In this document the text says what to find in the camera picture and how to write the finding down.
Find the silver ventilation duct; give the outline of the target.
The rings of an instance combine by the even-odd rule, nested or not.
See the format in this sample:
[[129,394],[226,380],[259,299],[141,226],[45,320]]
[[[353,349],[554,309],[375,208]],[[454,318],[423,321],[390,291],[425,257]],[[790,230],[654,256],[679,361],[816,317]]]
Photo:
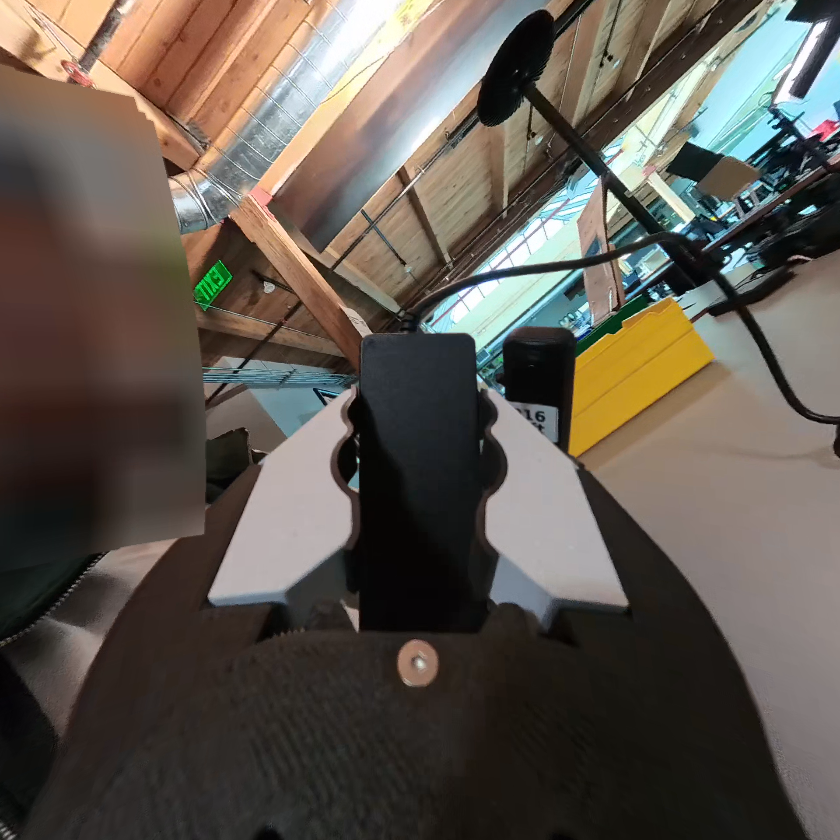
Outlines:
[[222,223],[241,204],[399,6],[315,3],[198,162],[169,179],[180,235]]

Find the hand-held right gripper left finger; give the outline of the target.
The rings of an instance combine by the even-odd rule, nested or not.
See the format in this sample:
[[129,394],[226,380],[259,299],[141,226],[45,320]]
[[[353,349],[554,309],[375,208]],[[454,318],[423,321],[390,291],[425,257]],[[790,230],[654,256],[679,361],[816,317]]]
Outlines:
[[351,387],[263,459],[208,591],[214,607],[280,605],[302,626],[319,602],[351,606],[347,552],[360,499],[340,473],[354,429]]

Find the grey desk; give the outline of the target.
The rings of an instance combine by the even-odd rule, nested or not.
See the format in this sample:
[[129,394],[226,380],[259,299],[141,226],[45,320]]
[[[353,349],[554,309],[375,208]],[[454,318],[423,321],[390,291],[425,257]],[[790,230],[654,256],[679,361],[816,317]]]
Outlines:
[[679,298],[715,360],[581,461],[730,643],[811,838],[839,837],[839,463],[710,283]]

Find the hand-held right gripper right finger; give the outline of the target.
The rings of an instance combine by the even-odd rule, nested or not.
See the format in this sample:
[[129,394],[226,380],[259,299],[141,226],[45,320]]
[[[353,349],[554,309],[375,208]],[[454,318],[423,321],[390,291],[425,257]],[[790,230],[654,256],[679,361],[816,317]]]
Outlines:
[[574,460],[498,392],[486,442],[500,459],[479,535],[496,555],[489,598],[549,628],[562,610],[624,613],[629,601]]

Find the yellow plastic bin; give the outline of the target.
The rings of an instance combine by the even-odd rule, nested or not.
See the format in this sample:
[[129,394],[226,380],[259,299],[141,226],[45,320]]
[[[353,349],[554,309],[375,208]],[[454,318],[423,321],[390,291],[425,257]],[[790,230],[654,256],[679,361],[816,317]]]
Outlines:
[[672,297],[625,320],[575,362],[570,455],[587,452],[715,359]]

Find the black USB hub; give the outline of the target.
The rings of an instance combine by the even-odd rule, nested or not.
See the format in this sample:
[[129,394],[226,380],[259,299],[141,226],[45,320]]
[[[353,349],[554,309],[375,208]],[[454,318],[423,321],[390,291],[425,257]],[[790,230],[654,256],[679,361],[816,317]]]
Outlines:
[[[363,339],[360,393],[350,409],[358,441],[360,531],[347,560],[363,631],[478,634],[490,609],[496,555],[480,536],[500,459],[486,441],[489,409],[466,335],[420,332],[448,291],[417,303],[402,331]],[[726,639],[670,558],[602,484],[570,456],[629,601],[621,614],[562,610],[553,620],[609,616],[687,647]]]

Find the green exit sign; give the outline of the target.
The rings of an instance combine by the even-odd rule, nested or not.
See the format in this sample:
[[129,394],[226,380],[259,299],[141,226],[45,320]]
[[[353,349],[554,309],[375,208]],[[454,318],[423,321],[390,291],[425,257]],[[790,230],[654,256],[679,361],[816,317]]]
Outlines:
[[217,260],[194,286],[195,304],[206,312],[213,306],[222,291],[230,285],[233,278],[234,275],[226,264],[221,259]]

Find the cardboard-backed instruction sheet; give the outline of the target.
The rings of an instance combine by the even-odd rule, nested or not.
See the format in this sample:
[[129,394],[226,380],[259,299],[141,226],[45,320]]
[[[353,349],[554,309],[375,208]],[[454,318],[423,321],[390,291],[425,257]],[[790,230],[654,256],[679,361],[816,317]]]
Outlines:
[[[606,232],[606,188],[600,178],[577,220],[581,257],[605,255],[611,248]],[[599,326],[625,302],[623,275],[616,260],[583,268],[591,325]]]

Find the green plastic bin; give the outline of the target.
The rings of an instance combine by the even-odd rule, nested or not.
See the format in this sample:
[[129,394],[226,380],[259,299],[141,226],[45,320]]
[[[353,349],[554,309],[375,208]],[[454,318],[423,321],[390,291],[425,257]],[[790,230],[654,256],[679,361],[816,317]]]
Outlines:
[[658,301],[649,293],[649,290],[643,291],[640,295],[626,302],[621,308],[614,311],[608,318],[600,322],[599,325],[588,329],[582,336],[578,337],[575,345],[575,355],[581,356],[585,351],[590,349],[593,344],[599,342],[606,335],[612,335],[619,332],[624,322],[633,316],[652,306]]

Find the black power adapter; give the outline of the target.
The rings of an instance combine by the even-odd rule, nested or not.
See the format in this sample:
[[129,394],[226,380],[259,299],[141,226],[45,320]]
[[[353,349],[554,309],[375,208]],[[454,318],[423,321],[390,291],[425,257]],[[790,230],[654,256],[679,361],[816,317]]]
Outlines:
[[736,292],[737,300],[731,301],[728,298],[712,304],[707,313],[712,317],[720,317],[724,314],[736,312],[739,307],[749,307],[767,300],[776,291],[786,286],[795,278],[793,266],[781,266],[756,279],[747,290]]

